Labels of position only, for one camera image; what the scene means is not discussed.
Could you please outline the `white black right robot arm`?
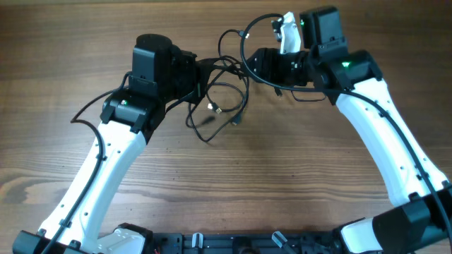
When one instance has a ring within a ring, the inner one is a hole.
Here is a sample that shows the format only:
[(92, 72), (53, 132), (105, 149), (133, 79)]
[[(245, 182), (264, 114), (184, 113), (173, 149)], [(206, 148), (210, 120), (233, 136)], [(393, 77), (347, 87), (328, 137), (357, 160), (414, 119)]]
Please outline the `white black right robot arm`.
[(243, 56), (258, 83), (320, 92), (352, 124), (386, 185), (392, 208), (329, 232), (308, 233), (301, 251), (414, 253), (451, 237), (451, 182), (429, 160), (391, 99), (381, 69), (364, 50), (349, 52), (337, 8), (268, 15), (279, 49)]

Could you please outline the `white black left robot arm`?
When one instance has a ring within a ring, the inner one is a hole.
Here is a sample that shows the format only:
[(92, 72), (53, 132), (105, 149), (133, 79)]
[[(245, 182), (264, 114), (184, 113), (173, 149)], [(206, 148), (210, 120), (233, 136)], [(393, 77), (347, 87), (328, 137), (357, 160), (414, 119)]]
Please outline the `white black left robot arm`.
[(66, 194), (36, 233), (22, 231), (14, 253), (151, 253), (153, 234), (121, 224), (100, 236), (100, 227), (119, 184), (144, 151), (167, 112), (199, 103), (215, 67), (165, 36), (140, 35), (132, 69), (121, 85), (100, 96), (100, 124), (95, 141)]

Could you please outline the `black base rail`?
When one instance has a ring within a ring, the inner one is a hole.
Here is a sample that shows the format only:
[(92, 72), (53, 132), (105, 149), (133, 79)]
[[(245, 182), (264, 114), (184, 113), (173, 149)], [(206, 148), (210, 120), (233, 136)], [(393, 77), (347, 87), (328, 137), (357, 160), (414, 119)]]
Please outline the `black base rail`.
[(300, 234), (170, 234), (156, 233), (147, 253), (221, 254), (221, 253), (348, 253), (334, 231)]

